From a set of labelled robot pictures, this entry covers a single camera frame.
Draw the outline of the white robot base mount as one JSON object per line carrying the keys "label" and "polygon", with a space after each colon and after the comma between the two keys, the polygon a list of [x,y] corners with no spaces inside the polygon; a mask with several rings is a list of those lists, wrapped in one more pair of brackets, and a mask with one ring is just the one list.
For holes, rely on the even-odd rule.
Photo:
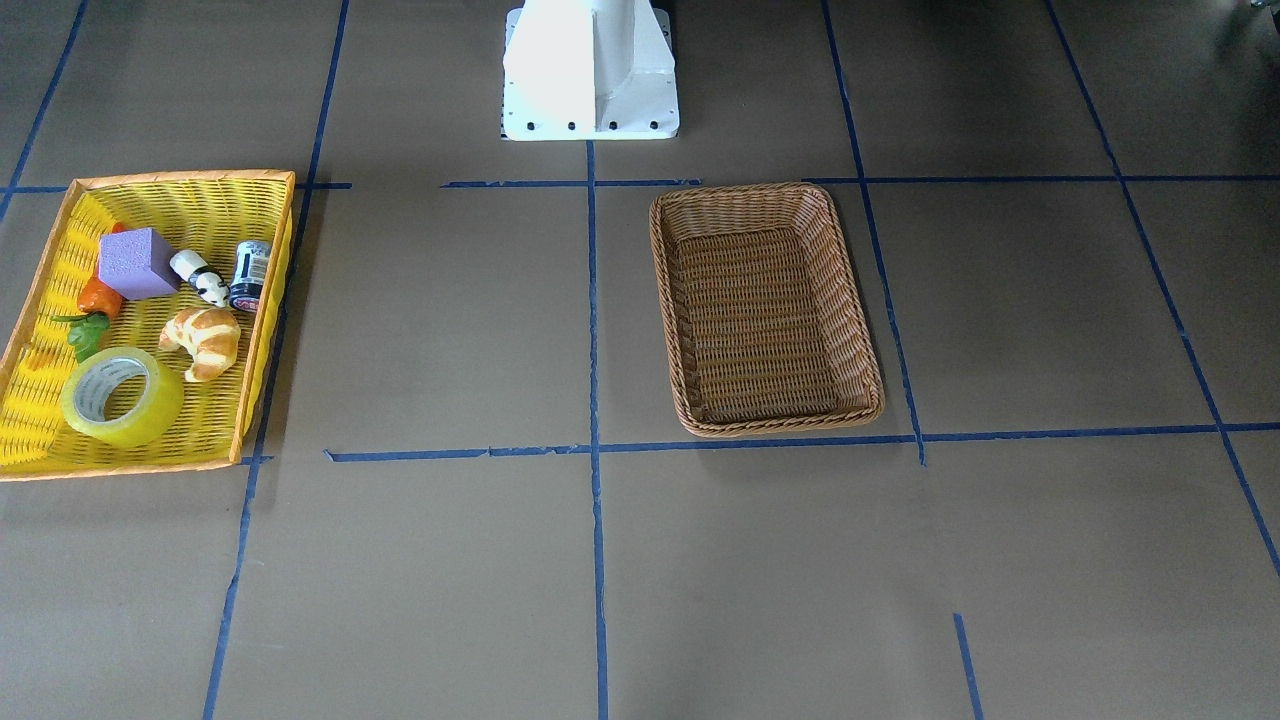
{"label": "white robot base mount", "polygon": [[506,15],[502,65],[509,141],[678,135],[672,20],[658,3],[526,1]]}

